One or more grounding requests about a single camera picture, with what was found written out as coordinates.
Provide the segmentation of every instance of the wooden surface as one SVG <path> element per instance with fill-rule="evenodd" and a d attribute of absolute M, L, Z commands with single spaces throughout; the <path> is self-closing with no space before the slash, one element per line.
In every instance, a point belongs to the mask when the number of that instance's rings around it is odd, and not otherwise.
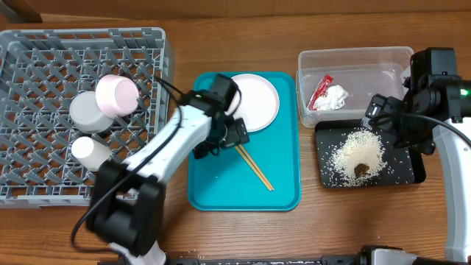
<path fill-rule="evenodd" d="M 471 78 L 471 13 L 323 15 L 176 21 L 102 21 L 9 25 L 10 29 L 162 27 L 174 48 L 178 88 L 207 71 L 284 71 L 294 76 L 305 50 L 363 46 L 456 49 L 458 72 Z M 329 191 L 321 187 L 314 132 L 300 124 L 301 203 L 287 213 L 201 212 L 186 196 L 188 163 L 167 191 L 159 242 L 171 257 L 288 258 L 357 253 L 364 244 L 402 247 L 444 258 L 445 190 L 439 156 L 424 157 L 420 185 Z M 112 255 L 74 252 L 70 231 L 84 208 L 0 211 L 0 263 L 95 264 Z M 102 246 L 81 230 L 78 241 Z"/>
<path fill-rule="evenodd" d="M 471 11 L 469 0 L 81 0 L 73 8 L 63 0 L 4 0 L 18 14 L 37 21 L 41 13 L 125 18 L 240 18 L 276 15 Z"/>
<path fill-rule="evenodd" d="M 0 30 L 4 30 L 5 27 L 9 24 L 7 17 L 0 13 Z"/>

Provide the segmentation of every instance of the blue plastic tray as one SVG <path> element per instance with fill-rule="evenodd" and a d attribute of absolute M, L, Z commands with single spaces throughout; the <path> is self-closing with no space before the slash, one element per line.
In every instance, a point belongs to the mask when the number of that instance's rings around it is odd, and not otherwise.
<path fill-rule="evenodd" d="M 202 211 L 290 211 L 301 200 L 300 140 L 297 123 L 296 85 L 282 72 L 221 73 L 227 77 L 257 74 L 267 78 L 280 96 L 275 120 L 265 129 L 251 132 L 245 144 L 253 160 L 273 185 L 268 191 L 234 148 L 196 160 L 190 154 L 188 200 Z M 216 73 L 205 73 L 194 90 L 209 89 Z"/>

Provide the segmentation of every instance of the black tray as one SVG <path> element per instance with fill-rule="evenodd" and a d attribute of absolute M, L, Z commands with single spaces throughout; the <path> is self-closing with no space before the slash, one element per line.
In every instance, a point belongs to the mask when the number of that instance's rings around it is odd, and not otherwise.
<path fill-rule="evenodd" d="M 319 162 L 321 182 L 325 188 L 344 188 L 341 186 L 338 187 L 338 185 L 342 184 L 344 181 L 340 180 L 341 178 L 339 173 L 328 170 L 331 166 L 328 166 L 327 162 L 333 153 L 332 145 L 340 146 L 340 143 L 344 143 L 347 140 L 347 136 L 350 133 L 359 131 L 360 129 L 360 119 L 321 121 L 316 125 L 315 136 L 317 161 Z M 420 153 L 411 148 L 394 149 L 391 146 L 394 139 L 390 134 L 381 130 L 375 130 L 375 128 L 372 128 L 371 131 L 373 133 L 377 132 L 378 135 L 381 136 L 381 142 L 386 148 L 386 151 L 383 154 L 383 160 L 387 161 L 388 165 L 377 177 L 372 177 L 362 186 L 392 186 L 399 184 L 421 183 L 425 180 L 425 168 Z M 394 169 L 394 172 L 391 174 L 388 173 L 389 166 L 391 166 L 391 169 Z"/>

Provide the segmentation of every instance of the plastic bin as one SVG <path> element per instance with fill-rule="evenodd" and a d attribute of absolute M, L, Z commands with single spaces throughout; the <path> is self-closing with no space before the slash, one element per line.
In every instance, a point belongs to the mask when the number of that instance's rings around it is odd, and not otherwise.
<path fill-rule="evenodd" d="M 301 52 L 298 58 L 297 99 L 301 121 L 314 127 L 320 121 L 361 119 L 372 96 L 380 93 L 402 99 L 403 77 L 410 75 L 409 47 L 329 49 Z M 349 94 L 339 110 L 308 110 L 312 93 L 324 75 Z"/>
<path fill-rule="evenodd" d="M 91 135 L 121 161 L 166 123 L 169 95 L 155 75 L 172 82 L 173 72 L 161 28 L 0 32 L 0 208 L 88 205 L 95 175 L 71 155 L 82 136 L 68 113 L 72 99 L 106 74 L 135 81 L 138 109 L 116 117 L 109 136 Z"/>

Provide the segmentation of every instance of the pink cup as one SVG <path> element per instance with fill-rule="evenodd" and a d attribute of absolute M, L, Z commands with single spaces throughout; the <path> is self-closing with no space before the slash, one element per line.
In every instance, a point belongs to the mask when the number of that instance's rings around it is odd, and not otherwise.
<path fill-rule="evenodd" d="M 129 115 L 138 107 L 139 91 L 129 78 L 108 74 L 100 79 L 95 92 L 98 107 L 112 119 Z"/>

